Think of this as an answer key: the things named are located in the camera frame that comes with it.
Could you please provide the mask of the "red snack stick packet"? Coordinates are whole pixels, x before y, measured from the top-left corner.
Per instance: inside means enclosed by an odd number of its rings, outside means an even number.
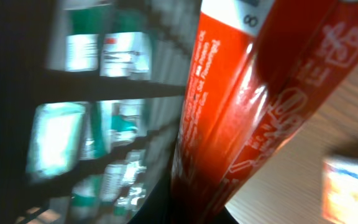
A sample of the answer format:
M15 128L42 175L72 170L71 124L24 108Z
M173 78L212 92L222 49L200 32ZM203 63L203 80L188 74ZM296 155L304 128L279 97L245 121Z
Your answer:
M210 222L357 64L358 1L203 1L173 222Z

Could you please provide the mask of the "green snack packet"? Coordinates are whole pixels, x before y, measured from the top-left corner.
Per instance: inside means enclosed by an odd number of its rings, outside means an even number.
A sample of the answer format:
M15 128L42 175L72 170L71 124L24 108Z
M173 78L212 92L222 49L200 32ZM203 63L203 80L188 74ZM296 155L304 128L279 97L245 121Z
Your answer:
M144 16L116 1L60 1L46 66L66 72L148 80L152 41Z

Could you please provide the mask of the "small orange juice box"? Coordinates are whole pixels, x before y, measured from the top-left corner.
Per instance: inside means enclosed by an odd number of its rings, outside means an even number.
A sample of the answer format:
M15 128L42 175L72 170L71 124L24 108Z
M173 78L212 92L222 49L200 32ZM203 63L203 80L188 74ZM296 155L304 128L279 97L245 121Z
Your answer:
M332 223L358 224L358 159L323 159L322 216Z

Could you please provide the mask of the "pale green wipes packet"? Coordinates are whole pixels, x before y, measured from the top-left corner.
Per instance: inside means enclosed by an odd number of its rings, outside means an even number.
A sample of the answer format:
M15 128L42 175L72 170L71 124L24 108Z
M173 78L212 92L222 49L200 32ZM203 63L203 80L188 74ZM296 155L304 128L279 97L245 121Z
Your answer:
M52 179L73 168L85 114L83 103L46 103L37 107L25 170L31 183Z

